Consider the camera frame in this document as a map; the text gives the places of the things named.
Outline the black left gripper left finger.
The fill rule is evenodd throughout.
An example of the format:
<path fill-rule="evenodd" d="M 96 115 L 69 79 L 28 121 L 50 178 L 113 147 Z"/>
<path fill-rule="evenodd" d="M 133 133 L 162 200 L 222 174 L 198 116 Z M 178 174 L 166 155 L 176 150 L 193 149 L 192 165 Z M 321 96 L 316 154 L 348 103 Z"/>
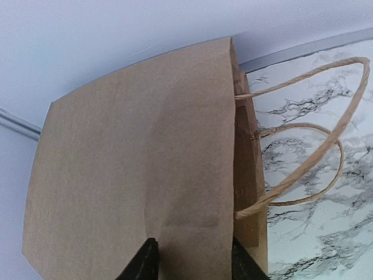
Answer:
<path fill-rule="evenodd" d="M 159 262 L 159 244 L 148 238 L 115 280 L 158 280 Z"/>

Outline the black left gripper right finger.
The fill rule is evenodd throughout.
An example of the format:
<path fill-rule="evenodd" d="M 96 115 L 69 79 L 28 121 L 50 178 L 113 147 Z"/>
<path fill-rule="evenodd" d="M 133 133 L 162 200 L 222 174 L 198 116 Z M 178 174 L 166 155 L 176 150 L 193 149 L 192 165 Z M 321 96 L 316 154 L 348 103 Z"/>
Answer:
<path fill-rule="evenodd" d="M 268 276 L 235 237 L 231 260 L 232 280 L 268 280 Z"/>

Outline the brown paper bag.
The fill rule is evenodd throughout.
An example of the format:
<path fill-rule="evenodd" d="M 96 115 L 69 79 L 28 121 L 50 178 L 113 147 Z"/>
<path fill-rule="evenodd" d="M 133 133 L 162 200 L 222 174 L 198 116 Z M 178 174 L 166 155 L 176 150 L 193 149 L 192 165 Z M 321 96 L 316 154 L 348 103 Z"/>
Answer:
<path fill-rule="evenodd" d="M 311 170 L 348 126 L 370 61 L 335 128 L 293 173 L 265 191 L 247 76 L 231 38 L 122 68 L 53 102 L 38 141 L 22 253 L 43 279 L 116 279 L 142 244 L 159 244 L 158 279 L 232 279 L 233 237 L 267 275 L 267 209 Z"/>

